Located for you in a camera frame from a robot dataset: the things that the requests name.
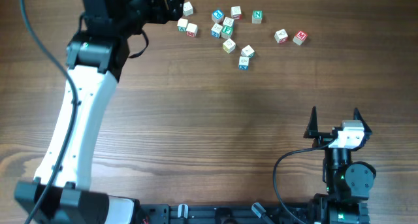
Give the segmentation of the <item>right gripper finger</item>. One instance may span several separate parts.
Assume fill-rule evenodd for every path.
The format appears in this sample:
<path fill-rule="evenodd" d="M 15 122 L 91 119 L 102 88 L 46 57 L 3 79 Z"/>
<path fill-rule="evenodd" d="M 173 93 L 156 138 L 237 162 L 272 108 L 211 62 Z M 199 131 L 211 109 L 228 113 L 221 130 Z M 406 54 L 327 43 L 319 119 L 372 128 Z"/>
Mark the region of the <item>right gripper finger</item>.
<path fill-rule="evenodd" d="M 353 119 L 354 120 L 358 120 L 358 121 L 360 121 L 362 123 L 362 125 L 364 127 L 364 135 L 365 136 L 371 136 L 373 134 L 371 128 L 368 126 L 368 124 L 365 122 L 365 120 L 361 116 L 361 113 L 360 113 L 360 111 L 359 111 L 358 108 L 355 108 L 354 109 Z"/>
<path fill-rule="evenodd" d="M 317 110 L 316 107 L 312 107 L 310 120 L 304 132 L 304 138 L 318 138 L 319 137 L 319 130 L 317 124 Z"/>

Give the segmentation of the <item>block with red M side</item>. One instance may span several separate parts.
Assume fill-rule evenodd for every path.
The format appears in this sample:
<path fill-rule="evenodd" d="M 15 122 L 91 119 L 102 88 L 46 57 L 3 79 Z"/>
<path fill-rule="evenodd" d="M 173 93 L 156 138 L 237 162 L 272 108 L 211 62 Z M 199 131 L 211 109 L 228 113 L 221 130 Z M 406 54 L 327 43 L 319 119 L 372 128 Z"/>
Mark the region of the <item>block with red M side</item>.
<path fill-rule="evenodd" d="M 186 35 L 188 37 L 196 37 L 198 30 L 198 25 L 189 23 L 186 27 Z"/>

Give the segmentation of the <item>white block red picture side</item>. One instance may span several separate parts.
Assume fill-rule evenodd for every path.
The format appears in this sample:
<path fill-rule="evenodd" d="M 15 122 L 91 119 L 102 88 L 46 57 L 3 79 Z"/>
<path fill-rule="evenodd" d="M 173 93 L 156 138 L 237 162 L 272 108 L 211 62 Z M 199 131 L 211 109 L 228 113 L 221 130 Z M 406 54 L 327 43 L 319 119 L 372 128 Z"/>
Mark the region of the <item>white block red picture side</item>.
<path fill-rule="evenodd" d="M 288 39 L 288 34 L 285 29 L 281 29 L 279 31 L 276 31 L 274 34 L 274 38 L 276 39 L 276 42 L 278 44 L 284 43 Z"/>

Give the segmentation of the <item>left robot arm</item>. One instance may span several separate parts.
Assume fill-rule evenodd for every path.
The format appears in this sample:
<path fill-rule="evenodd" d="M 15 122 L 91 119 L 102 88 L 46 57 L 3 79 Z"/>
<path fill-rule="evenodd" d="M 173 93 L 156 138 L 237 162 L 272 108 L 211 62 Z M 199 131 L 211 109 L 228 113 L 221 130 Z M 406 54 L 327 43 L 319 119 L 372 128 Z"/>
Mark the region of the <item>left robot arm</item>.
<path fill-rule="evenodd" d="M 182 17 L 185 0 L 82 0 L 84 11 L 59 70 L 63 104 L 48 151 L 14 198 L 37 223 L 147 223 L 136 199 L 90 191 L 93 152 L 105 109 L 133 57 L 128 40 L 146 24 Z"/>

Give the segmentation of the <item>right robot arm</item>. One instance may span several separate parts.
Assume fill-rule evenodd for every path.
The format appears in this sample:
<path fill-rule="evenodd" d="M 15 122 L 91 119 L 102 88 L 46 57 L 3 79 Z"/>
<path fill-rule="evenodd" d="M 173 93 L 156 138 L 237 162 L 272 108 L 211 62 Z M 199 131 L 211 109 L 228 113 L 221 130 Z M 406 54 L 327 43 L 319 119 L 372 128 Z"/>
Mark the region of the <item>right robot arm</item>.
<path fill-rule="evenodd" d="M 309 223 L 369 223 L 366 201 L 376 178 L 376 169 L 351 154 L 363 148 L 372 136 L 361 113 L 344 120 L 331 132 L 318 129 L 317 110 L 312 108 L 304 138 L 312 138 L 312 148 L 324 151 L 322 180 L 327 192 L 316 194 L 308 205 Z"/>

